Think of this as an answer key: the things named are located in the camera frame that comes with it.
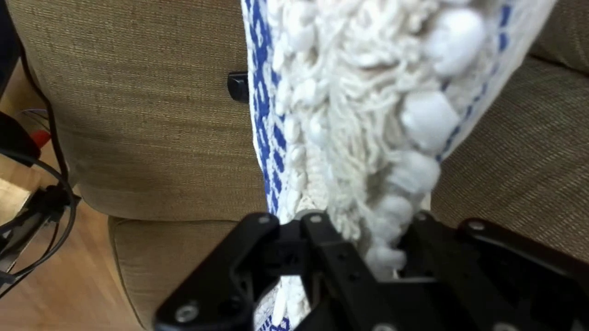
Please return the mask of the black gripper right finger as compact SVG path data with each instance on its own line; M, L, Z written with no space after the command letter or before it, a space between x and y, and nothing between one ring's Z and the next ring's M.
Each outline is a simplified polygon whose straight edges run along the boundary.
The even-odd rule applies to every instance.
M420 213L399 240L396 331L589 331L589 264L484 218Z

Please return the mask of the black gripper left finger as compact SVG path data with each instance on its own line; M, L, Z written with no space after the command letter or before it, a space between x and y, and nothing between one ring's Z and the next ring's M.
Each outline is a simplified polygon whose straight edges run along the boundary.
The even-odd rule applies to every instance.
M392 327L385 294L326 213L282 224L247 214L164 299L155 331L254 331L254 308L283 275L300 275L313 310L302 331Z

